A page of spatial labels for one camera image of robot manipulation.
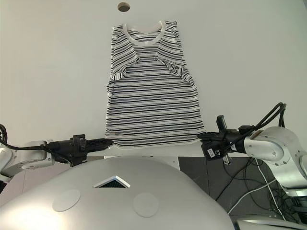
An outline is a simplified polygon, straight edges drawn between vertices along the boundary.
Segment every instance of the white cable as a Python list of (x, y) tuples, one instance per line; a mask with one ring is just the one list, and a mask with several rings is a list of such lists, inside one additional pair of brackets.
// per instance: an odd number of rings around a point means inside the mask
[(280, 215), (283, 217), (283, 220), (286, 221), (285, 217), (283, 216), (283, 213), (281, 212), (281, 210), (279, 209), (279, 207), (278, 207), (278, 205), (277, 205), (277, 202), (276, 202), (276, 200), (275, 200), (275, 198), (274, 198), (273, 192), (272, 192), (272, 190), (271, 190), (271, 188), (270, 188), (270, 186), (269, 186), (269, 184), (268, 184), (267, 179), (265, 178), (263, 172), (261, 171), (260, 166), (259, 166), (258, 161), (257, 161), (256, 158), (255, 158), (255, 160), (256, 160), (256, 163), (257, 163), (257, 167), (258, 167), (258, 169), (259, 169), (259, 172), (261, 173), (263, 179), (265, 180), (265, 183), (266, 183), (267, 186), (268, 186), (268, 189), (269, 189), (269, 191), (270, 191), (270, 194), (272, 195), (273, 201), (274, 201), (274, 203), (275, 203), (275, 205), (276, 205), (276, 208), (277, 208), (278, 212), (279, 212)]
[(273, 182), (275, 182), (275, 181), (276, 181), (276, 179), (272, 180), (271, 182), (269, 182), (269, 183), (267, 183), (267, 184), (265, 184), (265, 185), (263, 185), (263, 186), (261, 186), (261, 187), (259, 187), (259, 188), (256, 188), (256, 189), (254, 189), (254, 190), (251, 190), (251, 191), (249, 191), (248, 193), (245, 193), (244, 195), (242, 195), (241, 198), (238, 200), (238, 202), (236, 202), (236, 204), (233, 205), (232, 208), (229, 210), (228, 214), (230, 214), (231, 211), (234, 210), (234, 208), (240, 203), (240, 201), (241, 201), (244, 197), (246, 197), (248, 194), (253, 193), (253, 192), (256, 192), (256, 191), (258, 191), (258, 190), (260, 190), (260, 189), (262, 189), (262, 188), (265, 188), (266, 186), (269, 186), (269, 184), (271, 184), (271, 183), (273, 183)]

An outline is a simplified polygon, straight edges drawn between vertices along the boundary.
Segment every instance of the sticker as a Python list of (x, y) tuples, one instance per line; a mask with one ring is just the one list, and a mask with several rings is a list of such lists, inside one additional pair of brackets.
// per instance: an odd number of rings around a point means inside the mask
[(237, 151), (236, 150), (236, 146), (233, 144), (232, 146), (231, 146), (231, 149), (233, 150), (233, 151)]
[(208, 151), (208, 153), (209, 153), (209, 155), (210, 155), (211, 158), (212, 158), (212, 157), (215, 157), (215, 154), (214, 154), (214, 152), (213, 152), (212, 149), (208, 149), (207, 151)]

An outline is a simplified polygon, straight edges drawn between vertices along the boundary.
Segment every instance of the robotic arm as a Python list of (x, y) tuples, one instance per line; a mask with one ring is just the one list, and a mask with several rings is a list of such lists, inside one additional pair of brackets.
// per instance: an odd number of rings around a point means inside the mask
[[(280, 109), (269, 118), (278, 107)], [(238, 130), (227, 129), (224, 116), (218, 116), (219, 132), (200, 134), (201, 148), (209, 161), (227, 158), (234, 151), (263, 160), (291, 197), (302, 222), (307, 224), (307, 152), (295, 133), (284, 127), (284, 110), (285, 104), (279, 103), (256, 126), (241, 126)], [(280, 126), (260, 129), (277, 115), (281, 115)]]
[(0, 125), (0, 193), (16, 174), (23, 170), (30, 170), (51, 166), (54, 162), (69, 163), (71, 167), (83, 163), (87, 153), (102, 151), (113, 144), (109, 139), (86, 140), (85, 135), (75, 135), (70, 140), (32, 141), (25, 147), (8, 145), (6, 129)]

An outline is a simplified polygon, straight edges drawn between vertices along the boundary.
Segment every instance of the dark floor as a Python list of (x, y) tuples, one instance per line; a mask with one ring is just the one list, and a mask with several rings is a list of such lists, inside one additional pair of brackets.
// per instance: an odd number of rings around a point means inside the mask
[[(242, 167), (246, 166), (248, 158), (233, 158), (231, 165), (225, 165), (230, 175), (234, 175)], [(219, 193), (231, 180), (223, 168), (223, 160), (206, 161), (204, 157), (179, 157), (179, 165), (181, 171), (187, 174), (201, 189), (216, 199)], [(268, 182), (274, 179), (268, 166), (263, 163), (260, 166)], [(242, 170), (236, 178), (243, 178), (244, 170)], [(246, 178), (253, 179), (264, 183), (264, 180), (256, 165), (249, 165), (246, 169)], [(247, 191), (255, 189), (262, 184), (253, 180), (233, 180), (228, 188), (223, 192), (217, 202), (228, 212), (229, 209), (238, 201), (238, 199)], [(250, 215), (265, 216), (280, 219), (281, 216), (274, 211), (270, 211), (269, 190), (263, 188), (251, 194), (257, 206), (250, 195), (247, 195), (232, 211), (230, 217), (233, 221), (237, 218), (246, 218)]]

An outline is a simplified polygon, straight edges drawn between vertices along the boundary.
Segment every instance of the striped shirt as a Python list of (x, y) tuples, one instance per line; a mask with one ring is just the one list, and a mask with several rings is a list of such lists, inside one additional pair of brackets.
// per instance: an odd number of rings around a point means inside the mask
[(205, 132), (176, 22), (142, 34), (113, 28), (106, 138), (121, 149), (191, 144)]

